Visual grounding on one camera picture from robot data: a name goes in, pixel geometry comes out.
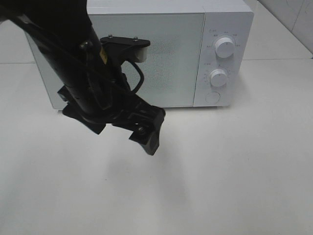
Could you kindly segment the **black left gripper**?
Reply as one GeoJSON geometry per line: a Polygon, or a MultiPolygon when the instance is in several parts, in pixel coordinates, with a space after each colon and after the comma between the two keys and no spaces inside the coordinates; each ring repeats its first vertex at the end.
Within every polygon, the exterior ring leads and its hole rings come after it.
{"type": "Polygon", "coordinates": [[[106,124],[132,131],[129,139],[137,142],[144,151],[153,156],[159,147],[159,135],[165,118],[165,110],[150,105],[136,92],[144,82],[140,81],[131,90],[126,75],[120,73],[116,80],[103,91],[100,80],[90,74],[81,78],[76,75],[61,75],[63,86],[59,96],[67,103],[63,115],[76,119],[96,134],[100,134],[106,124]]]}

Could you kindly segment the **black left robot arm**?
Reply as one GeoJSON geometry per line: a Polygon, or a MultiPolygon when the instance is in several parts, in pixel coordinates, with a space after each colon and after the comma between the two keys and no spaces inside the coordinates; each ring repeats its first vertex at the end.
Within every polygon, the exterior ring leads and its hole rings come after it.
{"type": "Polygon", "coordinates": [[[132,141],[155,154],[165,110],[137,95],[150,41],[98,38],[85,0],[3,0],[0,19],[25,31],[62,81],[64,116],[96,134],[107,124],[130,130],[132,141]]]}

